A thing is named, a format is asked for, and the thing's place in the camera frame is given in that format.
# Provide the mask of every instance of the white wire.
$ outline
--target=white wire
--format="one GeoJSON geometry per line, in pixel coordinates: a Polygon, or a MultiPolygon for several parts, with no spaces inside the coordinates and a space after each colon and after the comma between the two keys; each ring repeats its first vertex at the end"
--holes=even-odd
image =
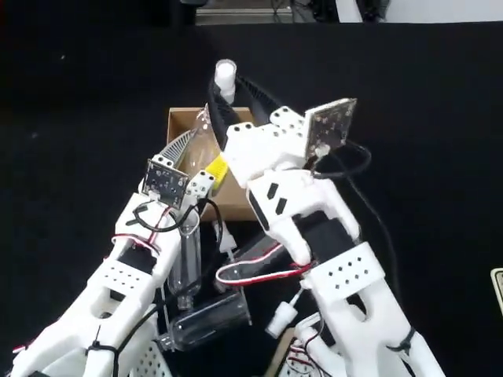
{"type": "Polygon", "coordinates": [[[201,223],[201,216],[199,215],[199,212],[197,210],[195,210],[196,214],[197,214],[197,222],[196,224],[194,225],[194,227],[192,228],[192,230],[188,233],[184,233],[182,232],[182,229],[180,229],[180,235],[181,236],[184,236],[184,237],[188,237],[188,236],[191,236],[192,233],[194,233],[198,228],[199,228],[199,225],[201,223]]]}
{"type": "Polygon", "coordinates": [[[269,256],[271,256],[273,253],[277,252],[282,248],[281,244],[278,244],[275,248],[271,249],[267,254],[263,255],[262,257],[259,257],[257,259],[252,259],[249,261],[240,261],[236,263],[231,263],[228,265],[224,265],[220,267],[216,274],[215,278],[217,281],[219,281],[222,284],[227,284],[227,285],[242,285],[242,284],[249,284],[249,283],[254,283],[258,282],[261,280],[272,280],[274,278],[280,278],[280,277],[287,277],[289,276],[290,273],[296,273],[297,271],[294,269],[291,269],[289,271],[280,271],[277,273],[268,273],[266,275],[260,275],[260,276],[254,276],[254,277],[249,277],[249,278],[244,278],[244,279],[235,279],[235,280],[228,280],[228,279],[223,279],[220,277],[220,274],[227,269],[232,269],[236,268],[238,265],[254,265],[255,263],[260,263],[262,261],[265,261],[268,259],[269,256]]]}
{"type": "Polygon", "coordinates": [[[118,234],[118,235],[116,234],[112,237],[112,242],[115,243],[118,238],[127,238],[129,240],[133,240],[136,243],[139,243],[143,247],[146,247],[147,249],[149,249],[154,254],[153,255],[154,258],[157,258],[160,254],[159,250],[157,250],[156,247],[149,244],[148,242],[145,242],[140,237],[135,236],[133,234],[118,234]]]}

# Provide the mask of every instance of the circuit board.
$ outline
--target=circuit board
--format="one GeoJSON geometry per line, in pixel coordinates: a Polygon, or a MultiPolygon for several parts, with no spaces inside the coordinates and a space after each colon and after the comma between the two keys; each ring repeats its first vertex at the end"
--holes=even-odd
{"type": "Polygon", "coordinates": [[[309,125],[308,158],[315,156],[315,149],[321,145],[336,149],[344,144],[355,106],[355,98],[344,98],[306,111],[309,125]]]}
{"type": "Polygon", "coordinates": [[[187,174],[149,159],[141,193],[179,210],[188,183],[187,174]]]}

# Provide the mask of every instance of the clear plastic bottle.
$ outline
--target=clear plastic bottle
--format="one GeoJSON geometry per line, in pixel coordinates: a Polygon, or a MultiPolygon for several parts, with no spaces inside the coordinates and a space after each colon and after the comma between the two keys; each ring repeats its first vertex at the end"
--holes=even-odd
{"type": "Polygon", "coordinates": [[[249,322],[249,319],[244,296],[239,291],[231,291],[175,317],[167,333],[161,335],[158,342],[165,351],[188,351],[249,322]]]}
{"type": "MultiPolygon", "coordinates": [[[[201,274],[200,230],[197,216],[192,211],[179,229],[182,237],[180,253],[174,260],[167,279],[167,287],[173,295],[196,281],[201,274]]],[[[178,297],[178,308],[180,310],[193,308],[193,296],[199,292],[200,287],[200,284],[196,284],[178,297]]]]}

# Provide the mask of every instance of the plastic nozzle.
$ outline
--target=plastic nozzle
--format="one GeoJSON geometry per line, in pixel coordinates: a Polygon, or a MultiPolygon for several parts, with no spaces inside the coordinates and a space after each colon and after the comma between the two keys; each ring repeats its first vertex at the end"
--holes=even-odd
{"type": "Polygon", "coordinates": [[[215,84],[220,88],[220,95],[229,104],[234,102],[236,93],[236,70],[236,63],[229,59],[219,60],[215,66],[215,84]]]}
{"type": "Polygon", "coordinates": [[[272,321],[267,325],[267,333],[275,339],[279,338],[286,327],[295,319],[297,313],[296,308],[291,304],[284,301],[281,302],[276,309],[272,321]]]}

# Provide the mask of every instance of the plastic bottle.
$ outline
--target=plastic bottle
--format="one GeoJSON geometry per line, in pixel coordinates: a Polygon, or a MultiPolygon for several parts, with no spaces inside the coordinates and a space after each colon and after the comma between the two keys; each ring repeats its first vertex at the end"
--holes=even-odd
{"type": "MultiPolygon", "coordinates": [[[[197,214],[192,212],[179,229],[182,238],[180,253],[174,260],[167,287],[173,295],[192,282],[199,279],[201,274],[201,245],[200,230],[197,214]]],[[[193,308],[193,296],[200,290],[200,284],[194,285],[183,295],[178,296],[178,308],[189,310],[193,308]]]]}

